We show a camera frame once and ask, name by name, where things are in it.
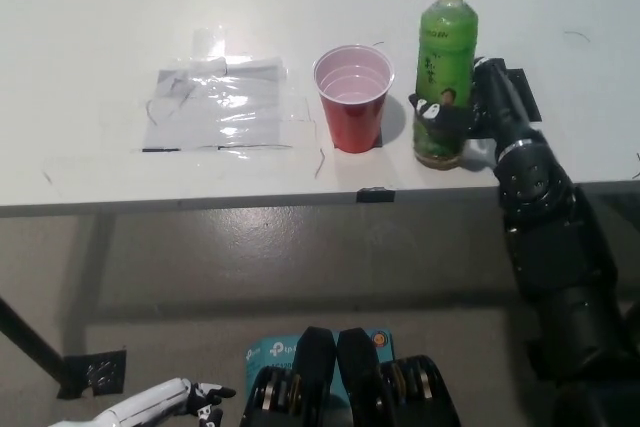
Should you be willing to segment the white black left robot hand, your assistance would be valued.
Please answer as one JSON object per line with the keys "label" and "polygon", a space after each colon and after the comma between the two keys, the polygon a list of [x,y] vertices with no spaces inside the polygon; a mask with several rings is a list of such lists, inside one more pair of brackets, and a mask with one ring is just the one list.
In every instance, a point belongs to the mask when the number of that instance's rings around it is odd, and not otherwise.
{"label": "white black left robot hand", "polygon": [[158,426],[171,417],[212,414],[236,391],[213,383],[174,378],[106,409],[93,419],[95,426]]}

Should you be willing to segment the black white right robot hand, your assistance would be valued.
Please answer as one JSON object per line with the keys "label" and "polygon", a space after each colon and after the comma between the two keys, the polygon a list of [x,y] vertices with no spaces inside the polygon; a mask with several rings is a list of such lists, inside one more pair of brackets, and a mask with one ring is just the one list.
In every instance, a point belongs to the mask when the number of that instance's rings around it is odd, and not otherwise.
{"label": "black white right robot hand", "polygon": [[415,93],[409,96],[409,102],[414,119],[440,144],[492,139],[496,155],[501,157],[513,145],[544,142],[543,135],[532,127],[541,116],[526,75],[522,69],[507,68],[502,58],[474,60],[466,107],[428,102]]}

